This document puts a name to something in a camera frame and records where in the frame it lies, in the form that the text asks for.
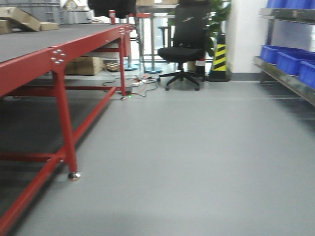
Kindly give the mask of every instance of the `chair backrest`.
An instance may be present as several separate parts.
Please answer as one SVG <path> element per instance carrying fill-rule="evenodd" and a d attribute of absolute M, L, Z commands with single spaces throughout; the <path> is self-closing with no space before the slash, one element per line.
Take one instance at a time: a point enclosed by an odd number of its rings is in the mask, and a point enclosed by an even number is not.
<path fill-rule="evenodd" d="M 136 0 L 88 0 L 88 6 L 94 10 L 95 16 L 109 17 L 109 10 L 115 10 L 116 17 L 126 18 L 126 15 L 136 12 Z"/>
<path fill-rule="evenodd" d="M 204 49 L 204 29 L 209 23 L 210 12 L 208 0 L 179 0 L 175 8 L 173 46 Z"/>

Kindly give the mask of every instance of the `table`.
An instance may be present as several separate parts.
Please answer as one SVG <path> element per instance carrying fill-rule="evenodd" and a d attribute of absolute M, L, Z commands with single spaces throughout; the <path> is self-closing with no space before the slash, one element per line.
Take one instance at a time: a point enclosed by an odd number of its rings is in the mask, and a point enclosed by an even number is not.
<path fill-rule="evenodd" d="M 54 96 L 63 133 L 63 146 L 56 153 L 0 152 L 0 160 L 44 162 L 45 165 L 19 195 L 9 210 L 0 218 L 0 236 L 4 236 L 32 198 L 49 178 L 56 166 L 68 165 L 69 179 L 78 180 L 75 143 L 90 127 L 109 99 L 117 91 L 125 99 L 124 57 L 130 53 L 130 24 L 62 25 L 59 30 L 15 32 L 1 35 L 0 42 L 0 97 L 4 96 Z M 118 48 L 106 48 L 116 41 Z M 119 52 L 121 84 L 117 87 L 71 86 L 64 83 L 64 68 L 71 61 L 88 52 Z M 52 72 L 53 85 L 26 86 L 35 78 Z M 72 131 L 66 89 L 107 90 L 93 111 Z"/>
<path fill-rule="evenodd" d="M 145 68 L 145 73 L 160 73 L 162 69 L 155 66 L 155 24 L 154 19 L 156 18 L 155 13 L 168 13 L 173 10 L 176 5 L 138 5 L 137 13 L 149 13 L 150 15 L 150 36 L 151 36 L 151 67 Z M 163 18 L 174 18 L 174 16 L 162 16 Z"/>

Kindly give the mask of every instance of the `traffic cone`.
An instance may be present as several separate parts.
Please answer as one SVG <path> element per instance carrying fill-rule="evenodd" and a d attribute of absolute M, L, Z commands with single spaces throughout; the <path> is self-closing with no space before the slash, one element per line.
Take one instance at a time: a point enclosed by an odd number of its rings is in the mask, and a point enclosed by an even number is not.
<path fill-rule="evenodd" d="M 229 78 L 226 76 L 226 49 L 225 49 L 225 34 L 218 36 L 217 48 L 212 62 L 212 68 L 209 73 L 207 81 L 210 82 L 228 82 Z"/>

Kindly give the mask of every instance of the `chair base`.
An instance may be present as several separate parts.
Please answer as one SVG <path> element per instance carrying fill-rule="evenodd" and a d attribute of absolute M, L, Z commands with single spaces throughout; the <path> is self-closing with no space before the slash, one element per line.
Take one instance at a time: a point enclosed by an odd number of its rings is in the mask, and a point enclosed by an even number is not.
<path fill-rule="evenodd" d="M 200 87 L 199 87 L 199 83 L 197 82 L 197 80 L 195 80 L 193 77 L 195 77 L 195 78 L 202 78 L 201 81 L 202 82 L 205 81 L 205 75 L 200 75 L 200 74 L 196 74 L 196 73 L 186 72 L 186 71 L 183 71 L 183 70 L 178 71 L 178 72 L 173 72 L 173 73 L 159 75 L 158 81 L 160 81 L 161 77 L 170 77 L 170 76 L 174 76 L 174 77 L 166 83 L 166 87 L 165 87 L 166 91 L 169 91 L 169 85 L 171 83 L 173 83 L 175 80 L 178 80 L 178 79 L 180 79 L 182 81 L 184 78 L 186 78 L 189 81 L 193 82 L 196 85 L 196 87 L 195 87 L 196 91 L 200 90 Z"/>

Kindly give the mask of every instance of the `chair seat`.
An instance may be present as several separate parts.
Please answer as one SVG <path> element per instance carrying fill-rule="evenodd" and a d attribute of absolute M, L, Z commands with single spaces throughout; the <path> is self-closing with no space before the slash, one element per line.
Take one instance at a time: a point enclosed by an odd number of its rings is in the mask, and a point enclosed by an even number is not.
<path fill-rule="evenodd" d="M 167 47 L 160 48 L 157 54 L 169 62 L 184 63 L 187 61 L 199 60 L 204 57 L 203 49 Z"/>

